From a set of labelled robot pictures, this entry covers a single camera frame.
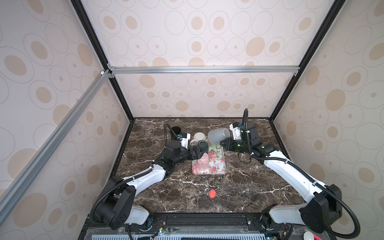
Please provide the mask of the grey ceramic mug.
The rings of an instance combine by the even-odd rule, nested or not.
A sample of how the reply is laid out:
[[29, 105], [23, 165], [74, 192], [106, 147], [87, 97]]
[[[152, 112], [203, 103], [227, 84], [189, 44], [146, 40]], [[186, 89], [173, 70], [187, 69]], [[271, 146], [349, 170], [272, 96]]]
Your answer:
[[226, 140], [230, 136], [230, 131], [227, 128], [219, 128], [209, 131], [208, 140], [211, 144], [215, 145]]

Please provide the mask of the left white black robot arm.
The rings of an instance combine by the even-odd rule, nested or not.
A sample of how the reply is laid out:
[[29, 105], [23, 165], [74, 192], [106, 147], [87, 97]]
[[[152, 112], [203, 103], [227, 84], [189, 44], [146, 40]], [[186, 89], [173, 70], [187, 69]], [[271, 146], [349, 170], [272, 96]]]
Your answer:
[[147, 209], [134, 205], [135, 197], [168, 178], [177, 164], [199, 160], [208, 152], [205, 141], [187, 149], [181, 141], [171, 140], [148, 169], [131, 177], [115, 176], [108, 180], [89, 214], [91, 223], [105, 224], [112, 230], [132, 224], [149, 228], [153, 218]]

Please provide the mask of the black ceramic mug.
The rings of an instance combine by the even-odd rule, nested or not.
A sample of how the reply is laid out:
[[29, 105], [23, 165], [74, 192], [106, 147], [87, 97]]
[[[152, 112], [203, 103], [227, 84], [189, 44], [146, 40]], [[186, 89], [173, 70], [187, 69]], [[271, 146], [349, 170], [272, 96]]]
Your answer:
[[180, 137], [180, 134], [181, 134], [181, 128], [180, 127], [171, 127], [171, 139], [172, 140], [180, 140], [181, 137]]

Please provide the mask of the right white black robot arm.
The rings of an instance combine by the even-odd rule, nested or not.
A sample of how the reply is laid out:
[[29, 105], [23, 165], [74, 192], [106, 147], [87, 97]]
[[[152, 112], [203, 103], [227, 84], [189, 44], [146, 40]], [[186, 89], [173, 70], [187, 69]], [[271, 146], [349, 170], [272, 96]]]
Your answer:
[[[267, 220], [272, 223], [305, 225], [315, 233], [327, 232], [335, 237], [354, 239], [360, 235], [361, 225], [356, 214], [342, 200], [342, 192], [336, 185], [326, 185], [315, 179], [269, 142], [262, 142], [258, 130], [247, 123], [210, 131], [208, 140], [224, 150], [248, 154], [289, 183], [304, 199], [301, 205], [276, 205], [267, 210]], [[349, 234], [332, 230], [343, 212], [351, 217], [354, 229]]]

